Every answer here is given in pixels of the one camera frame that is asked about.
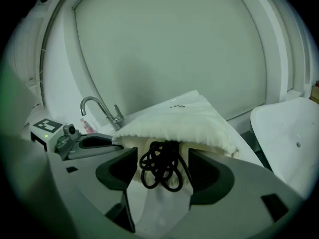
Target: chrome faucet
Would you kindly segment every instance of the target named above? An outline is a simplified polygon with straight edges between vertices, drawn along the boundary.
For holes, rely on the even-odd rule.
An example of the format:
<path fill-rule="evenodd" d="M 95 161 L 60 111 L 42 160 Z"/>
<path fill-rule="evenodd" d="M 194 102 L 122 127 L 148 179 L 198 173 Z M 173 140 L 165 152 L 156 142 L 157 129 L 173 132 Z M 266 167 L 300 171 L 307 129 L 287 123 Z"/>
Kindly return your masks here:
<path fill-rule="evenodd" d="M 80 110 L 81 110 L 82 116 L 86 115 L 85 104 L 89 100 L 93 100 L 99 105 L 99 107 L 101 108 L 102 112 L 105 114 L 106 119 L 110 122 L 110 124 L 113 126 L 115 131 L 119 130 L 122 127 L 121 126 L 121 122 L 124 120 L 124 117 L 123 117 L 122 113 L 120 112 L 120 109 L 118 108 L 118 106 L 114 105 L 114 108 L 115 108 L 115 110 L 117 112 L 117 116 L 113 117 L 113 115 L 110 113 L 110 111 L 106 107 L 106 105 L 103 104 L 100 100 L 98 100 L 95 97 L 85 97 L 85 98 L 83 98 L 83 100 L 81 101 L 81 104 L 80 104 Z"/>

